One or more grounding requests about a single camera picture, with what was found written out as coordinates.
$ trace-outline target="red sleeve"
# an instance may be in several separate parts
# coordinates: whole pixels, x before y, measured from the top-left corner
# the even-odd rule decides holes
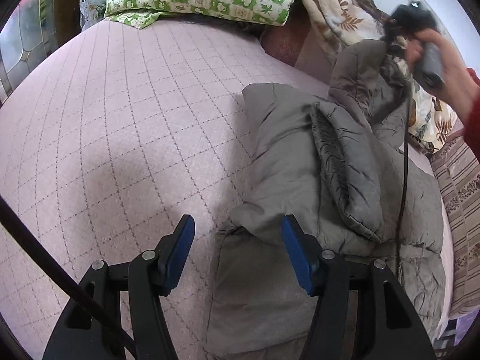
[[[467,71],[472,76],[473,80],[480,86],[480,79],[472,68],[467,68]],[[465,143],[475,154],[475,157],[480,161],[480,95],[475,100],[473,110],[469,117],[469,122],[465,126]]]

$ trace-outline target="silver screw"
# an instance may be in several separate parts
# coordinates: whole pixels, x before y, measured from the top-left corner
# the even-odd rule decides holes
[[[385,264],[385,261],[383,261],[382,259],[376,259],[373,262],[373,266],[378,269],[383,269],[387,266],[387,264]]]
[[[331,260],[333,257],[335,257],[335,253],[333,253],[331,250],[324,250],[322,252],[322,257],[326,260]]]
[[[156,256],[156,253],[154,250],[145,250],[143,253],[142,253],[142,258],[144,260],[151,260],[153,258],[155,258]]]
[[[93,262],[92,264],[92,268],[97,270],[97,269],[101,269],[103,268],[103,266],[105,265],[105,263],[103,262],[102,259],[98,259],[96,261]]]

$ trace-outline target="black cord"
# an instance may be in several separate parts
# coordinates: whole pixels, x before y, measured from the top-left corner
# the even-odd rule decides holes
[[[137,358],[134,340],[66,273],[0,196],[0,223],[20,247],[69,297],[90,313]]]
[[[400,212],[398,213],[397,229],[395,230],[395,276],[400,276],[400,228],[402,227],[403,212],[405,211],[405,201],[407,200],[407,182],[409,178],[409,119],[410,119],[410,96],[406,102],[405,134],[403,144],[403,190],[402,202],[400,203]]]

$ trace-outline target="brown cushion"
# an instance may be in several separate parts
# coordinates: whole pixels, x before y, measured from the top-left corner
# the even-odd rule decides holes
[[[480,306],[480,164],[458,137],[433,155],[431,166],[452,229],[453,319]]]

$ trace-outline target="person's arm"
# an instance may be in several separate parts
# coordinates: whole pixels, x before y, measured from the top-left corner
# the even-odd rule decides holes
[[[409,40],[406,61],[410,68],[420,60],[422,43],[432,42],[442,54],[443,87],[428,91],[449,104],[465,126],[465,142],[480,160],[480,80],[473,69],[467,69],[457,50],[434,30],[423,30]]]

